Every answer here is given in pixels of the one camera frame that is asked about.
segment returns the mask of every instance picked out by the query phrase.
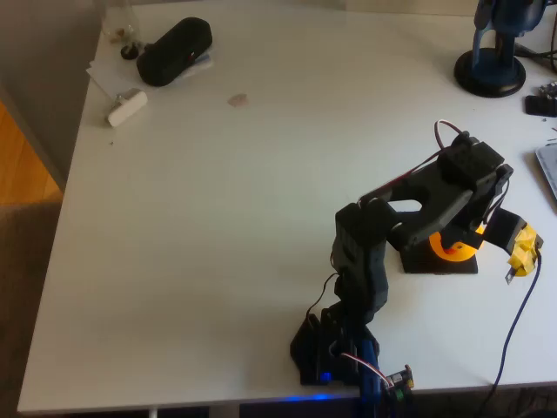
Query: small white object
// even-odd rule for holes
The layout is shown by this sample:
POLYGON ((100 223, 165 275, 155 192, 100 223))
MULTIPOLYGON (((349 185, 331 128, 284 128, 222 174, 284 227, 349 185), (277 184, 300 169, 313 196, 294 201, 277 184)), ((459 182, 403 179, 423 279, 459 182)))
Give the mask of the small white object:
POLYGON ((400 373, 394 374, 393 383, 399 383, 400 381, 402 381, 402 375, 400 373))
POLYGON ((139 89, 131 89, 118 95, 116 104, 106 117, 112 127, 121 125, 127 118, 147 105, 147 95, 139 89))

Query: gray carpet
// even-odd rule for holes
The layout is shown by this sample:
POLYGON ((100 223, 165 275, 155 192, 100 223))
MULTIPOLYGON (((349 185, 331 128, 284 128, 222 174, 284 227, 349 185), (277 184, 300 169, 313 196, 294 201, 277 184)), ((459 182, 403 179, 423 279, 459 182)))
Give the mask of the gray carpet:
POLYGON ((0 206, 0 417, 15 418, 59 203, 0 206))

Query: wooden floor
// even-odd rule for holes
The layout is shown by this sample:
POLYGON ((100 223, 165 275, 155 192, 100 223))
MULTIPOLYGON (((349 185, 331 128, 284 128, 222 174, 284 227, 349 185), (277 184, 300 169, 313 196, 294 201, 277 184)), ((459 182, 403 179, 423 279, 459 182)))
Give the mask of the wooden floor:
POLYGON ((57 184, 0 102, 0 205, 62 197, 57 184))

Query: white wire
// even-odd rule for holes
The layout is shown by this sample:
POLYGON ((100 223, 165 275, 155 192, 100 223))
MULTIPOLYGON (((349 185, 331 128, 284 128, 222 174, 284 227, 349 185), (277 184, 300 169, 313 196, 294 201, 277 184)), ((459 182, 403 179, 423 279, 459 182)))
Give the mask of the white wire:
POLYGON ((445 146, 443 145, 443 141, 441 141, 441 136, 439 135, 439 124, 447 125, 453 128, 457 133, 462 133, 462 131, 453 122, 449 122, 448 120, 439 119, 437 122, 435 122, 435 125, 433 126, 433 131, 435 132, 435 139, 437 140, 437 144, 439 145, 439 148, 442 150, 443 148, 445 148, 445 146))
POLYGON ((386 384, 386 386, 388 388, 390 388, 392 386, 391 382, 385 377, 385 375, 382 374, 377 368, 375 368, 374 366, 372 366, 368 362, 363 361, 363 360, 359 359, 358 357, 356 357, 354 355, 351 355, 349 353, 340 353, 340 355, 344 355, 345 357, 348 357, 349 359, 357 361, 362 366, 365 366, 365 367, 369 368, 372 372, 374 372, 377 376, 379 376, 381 378, 381 380, 386 384))

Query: wall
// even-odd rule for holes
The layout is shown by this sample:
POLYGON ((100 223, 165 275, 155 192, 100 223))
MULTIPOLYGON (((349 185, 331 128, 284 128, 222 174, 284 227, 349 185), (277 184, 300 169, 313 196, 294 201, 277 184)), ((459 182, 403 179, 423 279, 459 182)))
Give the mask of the wall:
POLYGON ((349 11, 473 16, 478 0, 345 0, 349 11))
POLYGON ((91 0, 0 0, 2 100, 64 187, 99 25, 91 0))

